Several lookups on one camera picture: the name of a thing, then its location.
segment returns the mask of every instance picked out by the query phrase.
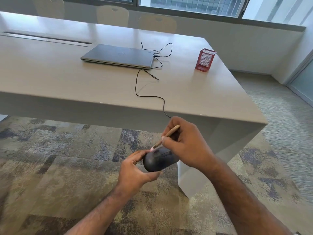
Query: person's left hand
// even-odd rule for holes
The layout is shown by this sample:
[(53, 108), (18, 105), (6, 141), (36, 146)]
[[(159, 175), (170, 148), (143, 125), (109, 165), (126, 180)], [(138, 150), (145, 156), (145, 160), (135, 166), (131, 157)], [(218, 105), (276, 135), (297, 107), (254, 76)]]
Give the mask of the person's left hand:
[(149, 152), (150, 150), (136, 151), (122, 161), (116, 186), (130, 197), (147, 182), (156, 180), (161, 173), (160, 171), (144, 173), (136, 167), (137, 162)]

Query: window frame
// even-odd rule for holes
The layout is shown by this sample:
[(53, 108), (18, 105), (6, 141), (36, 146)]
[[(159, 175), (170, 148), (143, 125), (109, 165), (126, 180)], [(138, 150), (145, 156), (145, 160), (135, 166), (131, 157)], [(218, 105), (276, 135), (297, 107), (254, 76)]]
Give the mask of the window frame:
[(198, 12), (191, 12), (191, 11), (180, 11), (180, 10), (165, 9), (165, 8), (159, 8), (159, 7), (140, 6), (139, 0), (133, 0), (133, 2), (127, 2), (123, 0), (63, 0), (63, 1), (87, 4), (87, 5), (92, 5), (92, 6), (115, 5), (115, 6), (124, 7), (127, 10), (132, 10), (132, 11), (140, 11), (140, 12), (147, 12), (147, 13), (160, 14), (160, 15), (179, 16), (179, 17), (186, 17), (186, 18), (193, 18), (193, 19), (218, 21), (218, 22), (226, 22), (226, 23), (232, 23), (232, 24), (266, 27), (266, 28), (290, 30), (290, 31), (298, 31), (298, 32), (304, 32), (306, 29), (305, 26), (296, 26), (296, 25), (290, 25), (290, 24), (284, 24), (284, 23), (273, 23), (273, 22), (266, 22), (266, 21), (259, 21), (259, 20), (243, 19), (242, 17), (245, 13), (245, 10), (250, 0), (242, 1), (241, 5), (239, 6), (239, 11), (237, 12), (236, 17), (220, 16), (220, 15), (215, 15), (215, 14), (206, 14), (206, 13), (198, 13)]

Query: gray laptop lid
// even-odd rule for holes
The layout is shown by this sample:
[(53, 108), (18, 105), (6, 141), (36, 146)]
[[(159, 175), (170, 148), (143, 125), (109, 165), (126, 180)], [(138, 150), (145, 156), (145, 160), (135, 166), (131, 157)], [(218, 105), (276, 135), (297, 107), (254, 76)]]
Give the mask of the gray laptop lid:
[(148, 69), (152, 66), (154, 53), (155, 51), (151, 50), (98, 44), (80, 59), (88, 62)]

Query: black cable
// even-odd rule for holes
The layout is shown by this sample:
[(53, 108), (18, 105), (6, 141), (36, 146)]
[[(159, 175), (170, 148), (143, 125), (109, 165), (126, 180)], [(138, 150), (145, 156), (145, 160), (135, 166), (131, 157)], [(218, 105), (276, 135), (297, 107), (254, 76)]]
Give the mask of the black cable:
[[(173, 44), (172, 44), (172, 43), (168, 43), (167, 45), (165, 45), (162, 49), (160, 49), (160, 50), (158, 51), (158, 50), (145, 49), (145, 48), (143, 48), (143, 44), (142, 44), (142, 42), (141, 42), (141, 49), (159, 52), (159, 54), (160, 54), (160, 51), (163, 50), (163, 49), (164, 49), (166, 46), (168, 46), (169, 44), (172, 45), (170, 54), (169, 54), (168, 56), (153, 56), (153, 58), (155, 58), (156, 60), (158, 60), (158, 61), (161, 63), (161, 66), (159, 66), (159, 67), (153, 67), (153, 68), (151, 68), (151, 69), (163, 67), (162, 62), (158, 59), (158, 57), (159, 57), (159, 58), (169, 57), (169, 56), (172, 54)], [(139, 97), (155, 97), (155, 98), (160, 98), (160, 99), (162, 99), (162, 100), (163, 100), (163, 112), (164, 112), (164, 114), (165, 114), (167, 117), (169, 117), (169, 118), (171, 119), (171, 117), (170, 117), (170, 116), (165, 112), (165, 110), (164, 110), (164, 106), (165, 106), (165, 99), (164, 99), (164, 98), (162, 98), (162, 97), (160, 97), (160, 96), (155, 96), (155, 95), (138, 95), (138, 94), (137, 94), (137, 80), (138, 80), (138, 75), (139, 75), (140, 71), (145, 71), (145, 72), (146, 72), (147, 74), (149, 74), (151, 77), (153, 77), (154, 79), (156, 79), (156, 80), (159, 81), (159, 79), (157, 79), (154, 75), (152, 75), (151, 73), (149, 73), (147, 70), (145, 70), (145, 69), (140, 69), (140, 70), (138, 71), (138, 73), (137, 73), (137, 76), (136, 76), (136, 84), (135, 84), (135, 93), (136, 93), (136, 96), (139, 96)]]

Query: chair backrest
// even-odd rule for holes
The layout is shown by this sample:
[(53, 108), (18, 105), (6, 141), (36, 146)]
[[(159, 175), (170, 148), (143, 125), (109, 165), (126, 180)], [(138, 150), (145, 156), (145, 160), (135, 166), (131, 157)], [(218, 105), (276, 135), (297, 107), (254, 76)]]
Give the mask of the chair backrest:
[(144, 14), (139, 19), (139, 28), (174, 34), (176, 21), (169, 16)]
[(39, 16), (64, 19), (63, 0), (33, 0), (33, 3)]
[(128, 27), (129, 13), (123, 7), (99, 6), (96, 13), (99, 24)]

